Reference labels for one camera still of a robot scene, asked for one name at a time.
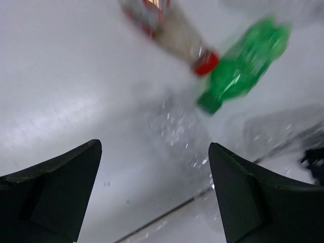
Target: floor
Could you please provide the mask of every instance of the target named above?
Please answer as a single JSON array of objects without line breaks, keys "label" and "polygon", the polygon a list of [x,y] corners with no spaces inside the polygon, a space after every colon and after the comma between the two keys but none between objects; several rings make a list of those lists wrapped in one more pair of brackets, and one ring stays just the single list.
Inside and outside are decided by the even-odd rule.
[{"label": "floor", "polygon": [[226,243],[221,221],[203,213],[202,208],[215,200],[211,191],[200,200],[190,202],[119,243],[216,242]]},{"label": "floor", "polygon": [[[257,19],[225,0],[180,2],[221,54]],[[103,144],[79,243],[117,242],[192,198],[192,185],[172,169],[172,158],[156,153],[146,132],[166,94],[197,78],[134,28],[117,1],[2,1],[0,32],[1,175],[93,138]],[[197,110],[212,140],[235,150],[238,135],[227,125],[238,114],[243,120],[270,107],[324,103],[323,36],[320,22],[294,28],[285,54],[245,98],[226,103],[213,117]],[[285,163],[269,168],[287,172]],[[310,180],[299,173],[289,170],[291,177]],[[192,207],[183,207],[183,216],[157,238],[165,232],[166,239],[174,237],[170,242],[224,242],[204,217],[187,215]]]}]

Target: black plastic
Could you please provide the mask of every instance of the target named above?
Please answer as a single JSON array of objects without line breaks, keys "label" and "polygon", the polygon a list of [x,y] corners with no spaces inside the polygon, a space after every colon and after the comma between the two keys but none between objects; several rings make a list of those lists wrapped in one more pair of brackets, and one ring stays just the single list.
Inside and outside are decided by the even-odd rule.
[{"label": "black plastic", "polygon": [[227,243],[323,243],[324,188],[296,181],[211,144]]},{"label": "black plastic", "polygon": [[0,177],[1,242],[77,242],[101,153],[100,141],[92,140]]},{"label": "black plastic", "polygon": [[324,186],[324,148],[306,150],[301,163],[306,161],[306,168],[311,171],[316,183]]}]

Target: clear plastic bottle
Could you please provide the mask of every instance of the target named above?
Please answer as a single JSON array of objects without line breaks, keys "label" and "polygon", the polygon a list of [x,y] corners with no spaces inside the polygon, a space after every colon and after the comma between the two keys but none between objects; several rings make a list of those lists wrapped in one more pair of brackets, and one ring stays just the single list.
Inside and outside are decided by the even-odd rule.
[{"label": "clear plastic bottle", "polygon": [[218,56],[191,25],[175,0],[120,0],[130,16],[155,42],[190,64],[198,75],[212,71]]},{"label": "clear plastic bottle", "polygon": [[197,87],[170,95],[149,119],[158,152],[167,155],[166,166],[186,185],[184,192],[196,200],[195,216],[213,229],[222,228],[208,149],[211,139],[195,109]]}]

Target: crumpled plastic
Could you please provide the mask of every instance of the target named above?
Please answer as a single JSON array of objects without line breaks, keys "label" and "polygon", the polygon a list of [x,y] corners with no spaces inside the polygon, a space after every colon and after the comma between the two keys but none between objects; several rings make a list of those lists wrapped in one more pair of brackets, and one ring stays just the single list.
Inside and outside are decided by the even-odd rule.
[{"label": "crumpled plastic", "polygon": [[211,139],[196,114],[195,97],[191,92],[171,95],[157,107],[149,125],[157,137],[157,150],[168,154],[168,166],[197,200],[197,215],[215,229],[221,218],[208,158]]},{"label": "crumpled plastic", "polygon": [[305,105],[261,114],[244,122],[236,147],[260,162],[276,155],[324,147],[324,106]]}]

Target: bottle cap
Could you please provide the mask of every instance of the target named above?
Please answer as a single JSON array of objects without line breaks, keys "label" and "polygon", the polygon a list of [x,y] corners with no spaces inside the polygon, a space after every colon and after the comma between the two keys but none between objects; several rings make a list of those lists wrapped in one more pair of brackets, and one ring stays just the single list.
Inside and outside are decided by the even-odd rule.
[{"label": "bottle cap", "polygon": [[206,51],[205,54],[194,64],[193,70],[197,75],[203,76],[213,71],[218,63],[218,56],[214,52]]}]

